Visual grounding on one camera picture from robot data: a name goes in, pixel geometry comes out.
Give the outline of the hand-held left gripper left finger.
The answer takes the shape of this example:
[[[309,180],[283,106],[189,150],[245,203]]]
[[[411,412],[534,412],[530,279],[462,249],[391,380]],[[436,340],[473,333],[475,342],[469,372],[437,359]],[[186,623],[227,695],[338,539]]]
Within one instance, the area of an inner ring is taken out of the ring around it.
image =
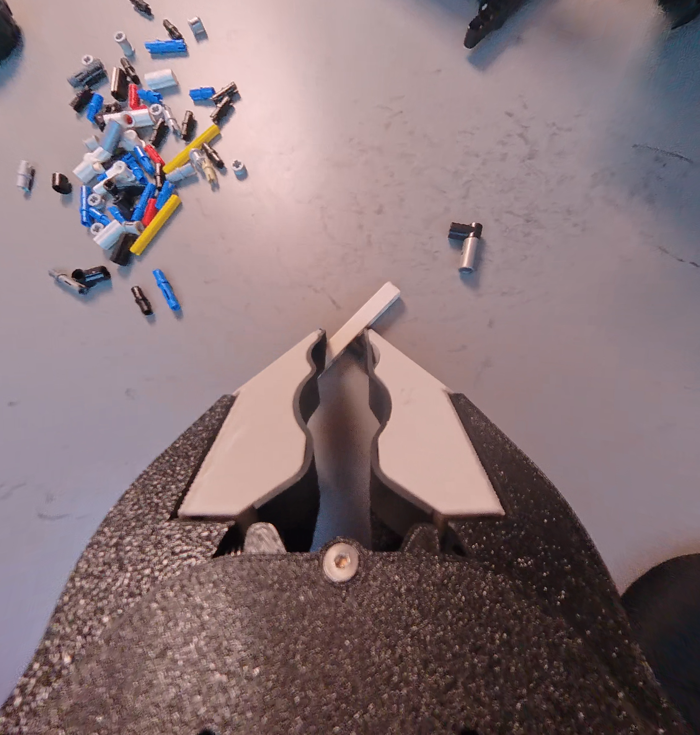
[[[179,505],[179,518],[238,519],[307,476],[324,330],[309,333],[242,385]]]

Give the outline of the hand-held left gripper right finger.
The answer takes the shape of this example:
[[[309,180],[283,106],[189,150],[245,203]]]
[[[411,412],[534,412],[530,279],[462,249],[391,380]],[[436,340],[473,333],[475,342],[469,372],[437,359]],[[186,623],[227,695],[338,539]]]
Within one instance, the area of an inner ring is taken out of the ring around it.
[[[451,390],[377,332],[364,337],[379,422],[372,466],[381,494],[373,502],[384,522],[504,516]]]

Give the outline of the long white brick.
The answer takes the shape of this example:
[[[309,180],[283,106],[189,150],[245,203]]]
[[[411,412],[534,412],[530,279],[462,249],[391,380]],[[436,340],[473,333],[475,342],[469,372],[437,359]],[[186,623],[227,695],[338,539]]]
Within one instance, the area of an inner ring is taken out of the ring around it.
[[[320,488],[313,551],[337,537],[370,546],[370,449],[379,422],[370,408],[362,335],[399,296],[387,282],[329,337],[320,405],[308,425]]]

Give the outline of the toy brick vehicle model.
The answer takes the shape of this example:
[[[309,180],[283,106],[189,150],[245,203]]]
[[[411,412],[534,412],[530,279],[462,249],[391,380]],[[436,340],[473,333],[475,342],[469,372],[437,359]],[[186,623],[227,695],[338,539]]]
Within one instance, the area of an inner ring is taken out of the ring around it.
[[[539,10],[552,1],[478,1],[474,16],[465,31],[465,50],[474,50],[491,34],[502,29],[506,22],[521,12]]]

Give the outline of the grey desk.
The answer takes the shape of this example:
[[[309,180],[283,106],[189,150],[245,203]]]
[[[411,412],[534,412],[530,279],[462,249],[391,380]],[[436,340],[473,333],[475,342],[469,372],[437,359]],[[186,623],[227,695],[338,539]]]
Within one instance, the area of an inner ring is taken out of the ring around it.
[[[114,292],[16,324],[0,254],[0,705],[133,480],[387,281],[401,298],[379,332],[540,466],[620,590],[700,552],[700,16],[671,31],[656,2],[553,2],[467,51],[474,12],[217,11],[225,63],[169,67],[236,82],[215,147],[247,176],[187,185],[144,261],[203,298],[182,314],[148,289],[154,320]],[[3,212],[27,163],[12,152]],[[471,275],[452,222],[483,224]]]

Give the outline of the black connector with grey pin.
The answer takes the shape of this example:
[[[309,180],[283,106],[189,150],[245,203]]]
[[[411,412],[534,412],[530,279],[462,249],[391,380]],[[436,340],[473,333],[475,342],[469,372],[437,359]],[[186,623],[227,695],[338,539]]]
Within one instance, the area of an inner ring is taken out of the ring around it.
[[[447,239],[459,245],[459,266],[461,275],[467,276],[477,270],[481,262],[481,244],[483,243],[483,224],[452,222],[449,225]]]

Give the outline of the pile of small brick parts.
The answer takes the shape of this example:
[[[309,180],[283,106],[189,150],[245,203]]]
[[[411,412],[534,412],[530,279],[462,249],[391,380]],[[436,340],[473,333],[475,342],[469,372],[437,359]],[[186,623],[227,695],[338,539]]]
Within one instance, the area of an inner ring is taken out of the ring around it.
[[[154,320],[148,289],[180,315],[193,299],[175,268],[147,265],[183,206],[179,188],[216,163],[204,151],[211,79],[182,68],[214,58],[228,2],[14,2],[22,27],[0,126],[21,153],[23,185],[0,216],[10,245],[16,324],[54,323],[114,292]]]

